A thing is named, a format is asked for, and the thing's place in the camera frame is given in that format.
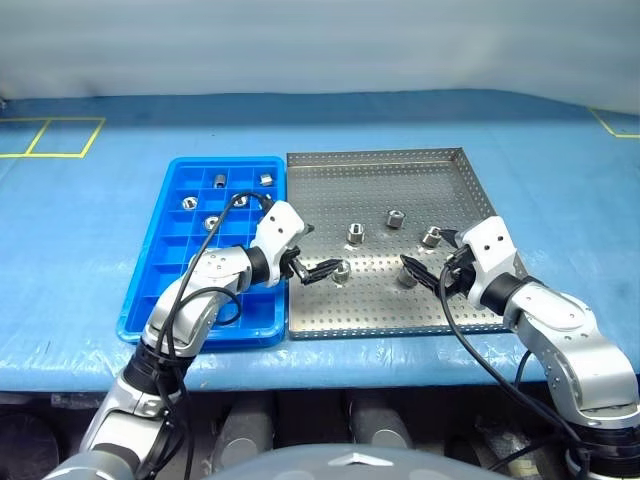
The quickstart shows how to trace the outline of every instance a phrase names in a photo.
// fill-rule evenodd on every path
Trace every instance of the yellow tape line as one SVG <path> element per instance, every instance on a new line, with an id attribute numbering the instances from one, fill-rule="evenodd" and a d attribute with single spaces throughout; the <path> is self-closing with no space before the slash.
<path id="1" fill-rule="evenodd" d="M 602 125 L 604 127 L 604 129 L 609 132 L 611 135 L 613 135 L 616 138 L 640 138 L 639 134 L 635 134 L 635 133 L 616 133 L 613 128 L 611 128 L 609 126 L 609 124 L 607 122 L 604 121 L 604 119 L 598 115 L 596 113 L 596 111 L 593 108 L 589 108 L 588 109 L 594 117 L 596 117 L 596 120 L 598 120 L 598 122 L 600 122 L 600 125 Z"/>
<path id="2" fill-rule="evenodd" d="M 38 133 L 23 153 L 0 153 L 0 158 L 84 158 L 89 152 L 89 149 L 95 142 L 98 134 L 102 130 L 102 126 L 106 122 L 105 117 L 16 117 L 16 118 L 0 118 L 0 123 L 10 122 L 44 122 Z M 42 135 L 44 135 L 51 122 L 98 122 L 98 125 L 91 133 L 91 136 L 85 143 L 80 152 L 36 152 L 33 153 L 33 149 L 36 147 Z"/>

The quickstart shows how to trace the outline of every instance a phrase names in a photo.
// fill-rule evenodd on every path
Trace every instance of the white curtain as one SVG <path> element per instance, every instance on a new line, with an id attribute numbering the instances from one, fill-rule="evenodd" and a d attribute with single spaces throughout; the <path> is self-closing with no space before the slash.
<path id="1" fill-rule="evenodd" d="M 0 96 L 490 88 L 640 110 L 638 0 L 1 0 Z"/>

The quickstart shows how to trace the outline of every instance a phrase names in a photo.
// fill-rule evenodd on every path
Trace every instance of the blue table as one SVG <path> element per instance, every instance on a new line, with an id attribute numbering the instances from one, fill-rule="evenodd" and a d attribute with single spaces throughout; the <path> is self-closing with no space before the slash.
<path id="1" fill-rule="evenodd" d="M 322 150 L 462 146 L 530 273 L 589 303 L 640 370 L 640 142 L 615 137 L 584 107 L 435 91 L 34 100 L 2 112 L 43 116 L 106 122 L 84 158 L 0 158 L 0 390 L 110 386 L 132 352 L 115 322 L 173 158 Z M 602 116 L 638 133 L 637 117 Z M 82 149 L 93 128 L 47 131 L 33 151 Z M 0 153 L 33 136 L 2 132 Z M 512 335 L 472 341 L 514 374 L 523 348 Z M 542 378 L 535 362 L 525 378 Z M 490 378 L 445 335 L 285 340 L 201 355 L 187 380 L 240 390 Z"/>

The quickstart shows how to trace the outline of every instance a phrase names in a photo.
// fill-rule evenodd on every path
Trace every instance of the metal fitting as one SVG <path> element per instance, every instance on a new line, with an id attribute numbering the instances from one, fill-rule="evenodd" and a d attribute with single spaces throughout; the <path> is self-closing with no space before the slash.
<path id="1" fill-rule="evenodd" d="M 387 212 L 387 227 L 401 228 L 406 215 L 400 210 L 389 210 Z"/>
<path id="2" fill-rule="evenodd" d="M 182 199 L 182 208 L 185 210 L 195 210 L 198 206 L 198 197 L 186 197 Z"/>
<path id="3" fill-rule="evenodd" d="M 218 223 L 219 218 L 216 215 L 211 215 L 204 219 L 204 229 L 207 232 L 213 230 L 213 227 Z"/>
<path id="4" fill-rule="evenodd" d="M 216 178 L 213 179 L 213 188 L 224 188 L 227 184 L 227 176 L 219 173 Z"/>
<path id="5" fill-rule="evenodd" d="M 338 267 L 331 274 L 331 279 L 339 285 L 344 285 L 351 276 L 351 264 L 342 260 Z"/>
<path id="6" fill-rule="evenodd" d="M 400 270 L 398 282 L 407 288 L 413 288 L 418 284 L 418 281 L 409 273 L 407 267 L 402 267 L 402 270 Z"/>
<path id="7" fill-rule="evenodd" d="M 440 240 L 442 240 L 440 229 L 438 227 L 429 227 L 429 230 L 422 237 L 422 244 L 427 248 L 436 248 Z"/>
<path id="8" fill-rule="evenodd" d="M 263 173 L 260 175 L 260 185 L 263 187 L 270 187 L 273 185 L 273 177 L 269 173 Z"/>
<path id="9" fill-rule="evenodd" d="M 358 244 L 364 241 L 364 225 L 362 223 L 352 223 L 347 230 L 347 242 Z"/>
<path id="10" fill-rule="evenodd" d="M 233 206 L 237 208 L 246 207 L 249 203 L 249 197 L 246 195 L 244 197 L 240 197 L 235 202 L 233 202 Z"/>

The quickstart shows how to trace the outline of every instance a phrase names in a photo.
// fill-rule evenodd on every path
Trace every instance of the black cable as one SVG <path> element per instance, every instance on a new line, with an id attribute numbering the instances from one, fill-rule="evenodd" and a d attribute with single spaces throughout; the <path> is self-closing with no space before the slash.
<path id="1" fill-rule="evenodd" d="M 178 380 L 178 387 L 180 388 L 180 394 L 183 396 L 185 412 L 186 412 L 186 421 L 187 428 L 185 432 L 185 436 L 187 437 L 187 458 L 185 459 L 184 466 L 184 480 L 189 480 L 191 477 L 191 466 L 193 465 L 193 453 L 195 451 L 195 435 L 193 432 L 193 415 L 191 415 L 191 395 L 189 395 L 189 390 L 187 390 L 187 386 L 184 384 L 184 376 L 182 375 L 182 371 L 179 367 L 174 367 L 173 372 Z"/>
<path id="2" fill-rule="evenodd" d="M 524 448 L 521 448 L 517 452 L 513 452 L 511 455 L 507 455 L 506 457 L 498 460 L 496 463 L 489 467 L 489 470 L 495 472 L 496 470 L 500 470 L 502 467 L 509 465 L 514 460 L 526 455 L 527 453 L 531 453 L 539 448 L 542 448 L 546 445 L 549 445 L 553 442 L 558 442 L 562 440 L 557 434 L 549 435 L 548 437 L 539 438 L 538 440 L 534 440 L 530 445 L 527 445 Z"/>
<path id="3" fill-rule="evenodd" d="M 158 340 L 156 341 L 156 346 L 155 346 L 155 352 L 157 354 L 159 354 L 162 349 L 162 343 L 164 342 L 164 337 L 167 335 L 167 332 L 171 332 L 171 336 L 167 337 L 167 346 L 169 349 L 169 357 L 175 356 L 175 346 L 173 345 L 174 343 L 173 342 L 173 322 L 175 320 L 176 313 L 178 312 L 178 305 L 180 304 L 179 300 L 182 299 L 182 296 L 184 295 L 184 291 L 186 290 L 189 280 L 191 279 L 191 275 L 193 274 L 193 271 L 195 270 L 196 265 L 198 264 L 198 261 L 204 254 L 204 251 L 209 246 L 211 239 L 220 228 L 220 225 L 229 214 L 229 211 L 231 210 L 231 208 L 233 208 L 234 202 L 242 197 L 254 197 L 254 198 L 257 198 L 261 203 L 266 202 L 267 200 L 271 202 L 270 199 L 267 199 L 263 195 L 260 195 L 258 193 L 253 193 L 253 192 L 236 193 L 231 197 L 231 199 L 229 200 L 229 203 L 227 203 L 227 205 L 222 210 L 222 213 L 220 213 L 220 217 L 218 218 L 218 221 L 213 225 L 213 228 L 209 232 L 209 235 L 207 235 L 207 238 L 204 239 L 204 241 L 202 242 L 202 245 L 194 255 L 193 259 L 189 264 L 189 267 L 187 268 L 187 271 L 184 274 L 184 277 L 182 278 L 182 282 L 180 283 L 180 287 L 178 288 L 178 292 L 176 293 L 176 298 L 173 302 L 173 305 L 171 306 L 171 310 L 169 310 L 167 318 L 165 319 L 165 322 L 162 325 L 160 332 L 158 332 Z"/>
<path id="4" fill-rule="evenodd" d="M 160 353 L 162 351 L 162 344 L 164 342 L 165 337 L 167 338 L 167 347 L 168 347 L 168 351 L 169 351 L 169 359 L 173 362 L 175 362 L 177 360 L 177 355 L 176 355 L 176 350 L 175 350 L 175 342 L 174 342 L 174 338 L 173 338 L 173 324 L 175 321 L 175 317 L 177 312 L 180 310 L 180 308 L 182 308 L 184 305 L 186 305 L 186 303 L 188 303 L 188 301 L 190 301 L 191 299 L 193 299 L 196 295 L 205 293 L 204 291 L 200 291 L 200 290 L 204 290 L 204 289 L 200 289 L 196 292 L 193 292 L 190 295 L 193 295 L 191 298 L 189 298 L 189 296 L 187 296 L 185 299 L 182 299 L 182 296 L 184 295 L 184 291 L 187 288 L 187 285 L 189 284 L 189 280 L 191 279 L 191 275 L 193 274 L 193 271 L 196 268 L 196 265 L 198 264 L 198 261 L 200 260 L 200 258 L 202 258 L 202 255 L 204 254 L 205 250 L 207 249 L 209 243 L 211 242 L 211 239 L 213 238 L 213 236 L 216 234 L 216 232 L 218 231 L 218 229 L 220 228 L 220 225 L 222 224 L 222 222 L 224 221 L 224 219 L 227 217 L 227 215 L 229 214 L 229 211 L 231 210 L 231 208 L 233 207 L 233 204 L 236 200 L 238 200 L 239 198 L 242 197 L 254 197 L 256 199 L 258 199 L 261 203 L 261 205 L 263 205 L 263 209 L 266 211 L 266 208 L 264 208 L 265 206 L 267 206 L 267 203 L 273 203 L 272 200 L 267 199 L 266 197 L 264 197 L 263 195 L 257 194 L 257 193 L 253 193 L 253 192 L 241 192 L 241 193 L 237 193 L 235 195 L 233 195 L 231 197 L 231 199 L 229 200 L 229 203 L 225 206 L 225 208 L 222 210 L 222 212 L 220 213 L 220 217 L 218 219 L 218 221 L 213 225 L 213 228 L 211 229 L 211 231 L 209 232 L 209 234 L 207 235 L 207 237 L 205 238 L 205 240 L 202 242 L 202 245 L 200 246 L 200 248 L 198 249 L 198 251 L 196 252 L 196 254 L 194 255 L 193 259 L 191 260 L 187 271 L 184 274 L 184 277 L 182 279 L 182 282 L 180 283 L 180 286 L 178 287 L 178 292 L 176 293 L 176 298 L 171 306 L 171 309 L 169 310 L 169 313 L 167 315 L 167 318 L 165 319 L 160 331 L 158 332 L 158 338 L 156 340 L 156 345 L 154 348 L 154 353 L 156 354 L 157 358 L 160 358 Z M 238 298 L 233 294 L 233 292 L 226 290 L 226 289 L 221 289 L 221 290 L 209 290 L 209 291 L 220 291 L 221 293 L 225 293 L 227 295 L 229 295 L 229 297 L 231 297 L 231 299 L 234 301 L 234 303 L 236 303 L 236 305 L 238 306 L 238 313 L 236 314 L 236 316 L 239 317 L 239 315 L 241 314 L 241 304 L 238 300 Z M 186 416 L 186 420 L 184 422 L 184 429 L 185 429 L 185 436 L 187 438 L 187 458 L 185 460 L 185 471 L 184 471 L 184 479 L 185 480 L 189 480 L 189 477 L 191 475 L 191 466 L 193 463 L 193 454 L 194 454 L 194 450 L 195 450 L 195 439 L 194 439 L 194 434 L 193 434 L 193 419 L 191 416 L 191 399 L 189 396 L 189 392 L 186 388 L 186 385 L 184 384 L 184 376 L 182 374 L 182 371 L 180 370 L 180 368 L 178 367 L 174 367 L 173 368 L 173 372 L 174 375 L 176 377 L 176 380 L 178 382 L 178 387 L 179 390 L 181 392 L 181 395 L 183 396 L 184 400 L 185 400 L 185 416 Z M 161 381 L 159 381 L 159 379 L 156 379 L 156 387 L 160 386 L 160 383 L 162 383 Z M 175 420 L 177 421 L 177 415 L 175 413 L 175 406 L 173 404 L 173 402 L 171 401 L 171 399 L 169 398 L 168 395 L 166 395 L 166 391 L 164 392 L 165 395 L 161 394 L 161 398 L 162 401 L 165 403 L 165 405 L 167 406 L 167 409 L 169 410 L 170 413 L 172 413 L 172 415 L 175 417 Z"/>
<path id="5" fill-rule="evenodd" d="M 231 290 L 228 290 L 222 287 L 203 287 L 194 292 L 191 292 L 189 295 L 187 295 L 180 301 L 180 305 L 178 306 L 178 311 L 184 308 L 184 306 L 187 303 L 189 303 L 191 300 L 193 300 L 195 297 L 199 295 L 203 295 L 205 293 L 211 293 L 211 292 L 224 293 L 226 296 L 228 296 L 231 299 L 233 303 L 236 304 L 236 314 L 233 317 L 231 317 L 229 320 L 225 320 L 223 322 L 216 319 L 216 325 L 230 325 L 242 316 L 242 303 L 240 302 L 240 299 L 238 298 L 238 296 L 235 293 L 233 293 Z"/>
<path id="6" fill-rule="evenodd" d="M 518 365 L 518 371 L 516 372 L 516 379 L 513 381 L 513 386 L 517 389 L 520 389 L 520 382 L 522 381 L 522 374 L 524 373 L 524 367 L 527 365 L 527 360 L 531 356 L 531 350 L 527 350 L 522 355 L 520 359 L 520 364 Z"/>
<path id="7" fill-rule="evenodd" d="M 454 255 L 453 258 L 460 257 L 461 255 L 463 255 L 464 252 L 461 252 L 461 250 L 462 249 L 458 249 L 456 251 L 457 255 Z M 491 375 L 498 382 L 500 387 L 502 387 L 502 389 L 511 399 L 513 399 L 518 404 L 529 408 L 536 415 L 545 419 L 547 422 L 551 423 L 552 425 L 561 428 L 569 436 L 572 443 L 577 447 L 576 451 L 581 457 L 580 460 L 582 465 L 581 465 L 580 472 L 578 474 L 578 478 L 580 479 L 586 478 L 586 475 L 588 475 L 588 471 L 589 471 L 588 453 L 585 452 L 583 448 L 581 448 L 582 441 L 580 440 L 580 437 L 575 432 L 575 430 L 573 430 L 573 428 L 571 428 L 571 426 L 556 412 L 554 412 L 549 408 L 540 407 L 538 402 L 536 402 L 534 399 L 532 399 L 528 395 L 525 395 L 520 390 L 518 390 L 513 385 L 511 385 L 502 375 L 500 375 L 500 373 L 496 369 L 494 369 L 489 364 L 489 362 L 487 362 L 484 359 L 482 355 L 478 353 L 478 351 L 473 347 L 473 345 L 471 345 L 471 343 L 469 343 L 469 341 L 463 335 L 462 331 L 460 330 L 460 327 L 458 327 L 458 325 L 455 323 L 453 319 L 453 315 L 451 314 L 451 309 L 449 308 L 449 303 L 447 300 L 447 293 L 446 293 L 446 279 L 449 276 L 450 271 L 451 271 L 451 266 L 448 263 L 445 264 L 444 267 L 442 267 L 442 272 L 440 272 L 440 279 L 438 280 L 438 293 L 440 297 L 440 304 L 442 305 L 442 310 L 444 311 L 444 316 L 447 320 L 447 323 L 449 324 L 449 328 L 451 328 L 451 331 L 456 336 L 458 341 L 462 344 L 464 349 L 476 360 L 476 362 L 480 364 L 482 368 L 484 368 L 487 371 L 487 373 L 489 373 L 489 375 Z"/>

